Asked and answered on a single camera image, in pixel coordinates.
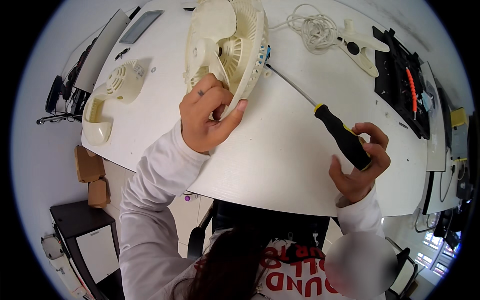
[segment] cardboard box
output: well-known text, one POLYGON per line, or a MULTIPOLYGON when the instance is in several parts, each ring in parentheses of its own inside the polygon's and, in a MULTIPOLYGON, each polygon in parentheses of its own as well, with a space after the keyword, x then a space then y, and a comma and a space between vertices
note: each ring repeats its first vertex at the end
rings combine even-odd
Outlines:
POLYGON ((87 149, 82 146, 75 147, 75 164, 78 181, 80 182, 93 182, 105 176, 102 157, 99 155, 91 156, 87 149))
POLYGON ((104 178, 88 184, 88 205, 93 208, 105 208, 110 203, 110 193, 104 178))

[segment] screwdriver shaft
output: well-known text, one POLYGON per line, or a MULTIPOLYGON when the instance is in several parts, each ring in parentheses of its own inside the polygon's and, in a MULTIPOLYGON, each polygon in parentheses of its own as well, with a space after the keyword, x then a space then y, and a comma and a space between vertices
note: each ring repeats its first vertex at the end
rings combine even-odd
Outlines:
POLYGON ((280 73, 279 71, 275 70, 271 65, 269 65, 268 63, 265 64, 265 66, 267 66, 268 68, 270 68, 273 72, 275 72, 278 76, 282 77, 283 80, 285 80, 289 85, 291 85, 294 89, 297 90, 297 92, 299 92, 302 96, 305 97, 305 99, 308 100, 308 102, 310 102, 314 107, 317 106, 317 103, 312 99, 310 98, 304 91, 302 91, 296 84, 294 84, 292 81, 290 81, 290 79, 288 79, 287 77, 285 77, 282 73, 280 73))

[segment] long dark hair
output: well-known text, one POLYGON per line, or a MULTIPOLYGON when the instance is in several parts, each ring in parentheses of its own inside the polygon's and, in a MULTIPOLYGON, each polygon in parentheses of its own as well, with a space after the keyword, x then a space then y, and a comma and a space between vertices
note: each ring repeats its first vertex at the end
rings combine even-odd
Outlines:
POLYGON ((239 227, 222 233, 205 254, 195 277, 177 282, 171 293, 185 300, 249 300, 256 292, 265 269, 259 270, 266 255, 266 235, 255 228, 239 227))

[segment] screwdriver handle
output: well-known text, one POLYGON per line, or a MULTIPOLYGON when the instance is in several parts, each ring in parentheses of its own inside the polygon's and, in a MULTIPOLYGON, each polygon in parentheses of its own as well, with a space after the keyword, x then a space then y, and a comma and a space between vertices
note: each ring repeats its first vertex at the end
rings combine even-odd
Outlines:
POLYGON ((360 138, 345 126, 342 120, 334 116, 327 105, 317 105, 314 112, 315 117, 322 120, 328 132, 335 138, 338 148, 340 148, 353 166, 360 171, 366 170, 370 166, 372 159, 363 149, 360 138))

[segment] white table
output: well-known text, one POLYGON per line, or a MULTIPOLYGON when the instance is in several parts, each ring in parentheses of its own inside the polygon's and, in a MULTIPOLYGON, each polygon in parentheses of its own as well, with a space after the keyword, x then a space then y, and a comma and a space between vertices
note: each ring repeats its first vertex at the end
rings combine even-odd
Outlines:
MULTIPOLYGON (((304 0, 264 0, 270 25, 284 21, 304 0)), ((365 15, 335 1, 315 5, 339 27, 353 19, 358 32, 372 35, 365 15)), ((133 45, 117 44, 100 73, 96 86, 121 60, 115 56, 126 47, 123 60, 139 59, 146 68, 142 92, 130 105, 106 101, 102 114, 114 119, 109 140, 82 145, 130 170, 135 170, 143 151, 169 131, 179 119, 178 105, 186 85, 185 45, 191 12, 178 1, 147 3, 132 24, 146 11, 163 9, 160 16, 133 45)), ((318 102, 325 103, 344 123, 369 121, 390 138, 390 168, 377 179, 379 204, 384 216, 411 214, 421 200, 426 171, 427 143, 399 125, 401 117, 373 90, 374 78, 361 70, 341 49, 313 55, 287 26, 270 31, 269 63, 318 102)), ((374 61, 374 52, 367 55, 374 61)), ((201 195, 255 207, 292 213, 335 216, 338 190, 328 176, 330 156, 339 155, 343 170, 353 166, 338 149, 333 137, 297 91, 277 75, 261 77, 249 97, 242 124, 215 150, 188 189, 201 195)))

